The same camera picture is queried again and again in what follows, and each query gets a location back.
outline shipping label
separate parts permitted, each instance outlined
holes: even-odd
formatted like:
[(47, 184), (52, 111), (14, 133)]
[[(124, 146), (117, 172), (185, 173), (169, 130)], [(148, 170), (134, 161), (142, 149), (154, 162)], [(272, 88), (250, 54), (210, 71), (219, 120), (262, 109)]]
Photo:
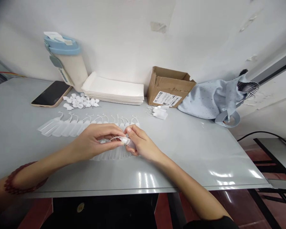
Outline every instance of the shipping label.
[(159, 91), (153, 102), (173, 107), (180, 99), (182, 99), (181, 96)]

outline cardboard box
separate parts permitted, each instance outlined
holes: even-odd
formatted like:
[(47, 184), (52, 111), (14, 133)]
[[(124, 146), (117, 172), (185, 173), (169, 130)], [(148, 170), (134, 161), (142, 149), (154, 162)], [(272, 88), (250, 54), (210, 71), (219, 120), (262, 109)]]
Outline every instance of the cardboard box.
[(195, 85), (188, 73), (154, 66), (147, 91), (148, 104), (176, 108)]

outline light blue bag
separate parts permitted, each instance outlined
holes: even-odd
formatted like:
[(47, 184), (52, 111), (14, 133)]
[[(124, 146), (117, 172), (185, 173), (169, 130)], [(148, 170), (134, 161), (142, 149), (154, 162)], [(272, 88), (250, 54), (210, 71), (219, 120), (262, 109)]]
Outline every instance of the light blue bag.
[(197, 84), (185, 97), (178, 109), (184, 113), (203, 119), (215, 119), (215, 123), (232, 128), (239, 124), (241, 118), (236, 112), (243, 101), (253, 96), (259, 84), (246, 79), (247, 70), (231, 81), (214, 80)]

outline floor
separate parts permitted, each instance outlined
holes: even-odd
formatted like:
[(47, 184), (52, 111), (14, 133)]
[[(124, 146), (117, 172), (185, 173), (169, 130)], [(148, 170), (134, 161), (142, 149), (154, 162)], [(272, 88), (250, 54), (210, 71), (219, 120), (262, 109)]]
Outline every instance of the floor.
[[(247, 154), (253, 161), (270, 160), (270, 158), (264, 153), (262, 149), (247, 151)], [(286, 180), (286, 175), (284, 174), (263, 174), (266, 178)], [(225, 207), (239, 228), (271, 229), (270, 225), (265, 220), (263, 214), (247, 190), (211, 191), (211, 193)], [(187, 202), (183, 194), (179, 193), (179, 195), (187, 222), (192, 220), (199, 220), (199, 217), (192, 210), (190, 204)], [(267, 193), (267, 195), (280, 197), (275, 193)], [(262, 198), (281, 228), (286, 229), (286, 204), (267, 200), (263, 196)], [(38, 229), (51, 213), (52, 200), (50, 198), (36, 199), (34, 205), (25, 216), (18, 229)], [(155, 218), (158, 229), (173, 228), (166, 193), (159, 194), (157, 207), (155, 210)]]

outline bracelet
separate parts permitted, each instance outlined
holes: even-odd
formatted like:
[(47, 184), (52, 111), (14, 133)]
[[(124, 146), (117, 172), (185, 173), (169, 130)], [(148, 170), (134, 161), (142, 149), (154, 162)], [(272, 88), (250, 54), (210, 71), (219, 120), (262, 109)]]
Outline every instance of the bracelet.
[(4, 184), (4, 189), (6, 192), (10, 193), (10, 194), (14, 194), (14, 195), (20, 195), (20, 194), (24, 194), (24, 193), (28, 193), (28, 192), (33, 192), (36, 189), (40, 188), (41, 186), (43, 186), (47, 179), (44, 179), (42, 182), (40, 182), (39, 184), (37, 184), (36, 186), (29, 188), (29, 189), (19, 189), (19, 188), (15, 188), (13, 186), (13, 180), (15, 178), (15, 176), (17, 175), (17, 173), (19, 173), (22, 169), (24, 169), (25, 167), (28, 167), (31, 164), (34, 164), (35, 162), (30, 162), (27, 163), (25, 165), (20, 166), (18, 169), (16, 169), (14, 172), (12, 172), (6, 179), (5, 184)]

